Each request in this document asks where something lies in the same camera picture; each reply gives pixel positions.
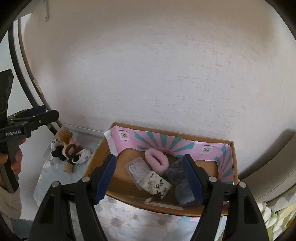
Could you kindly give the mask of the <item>person's left hand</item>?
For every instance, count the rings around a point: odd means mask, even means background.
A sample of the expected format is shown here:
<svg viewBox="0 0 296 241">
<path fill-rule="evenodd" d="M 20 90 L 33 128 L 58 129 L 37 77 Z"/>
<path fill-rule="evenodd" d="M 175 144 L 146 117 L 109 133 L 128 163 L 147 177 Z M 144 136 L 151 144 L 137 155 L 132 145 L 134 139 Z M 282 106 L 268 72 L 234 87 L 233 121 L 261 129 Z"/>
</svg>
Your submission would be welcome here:
<svg viewBox="0 0 296 241">
<path fill-rule="evenodd" d="M 11 169 L 15 175 L 18 175 L 22 169 L 22 151 L 18 149 L 18 152 L 15 155 L 15 161 L 11 164 Z M 4 164 L 8 160 L 8 155 L 0 153 L 0 163 Z"/>
</svg>

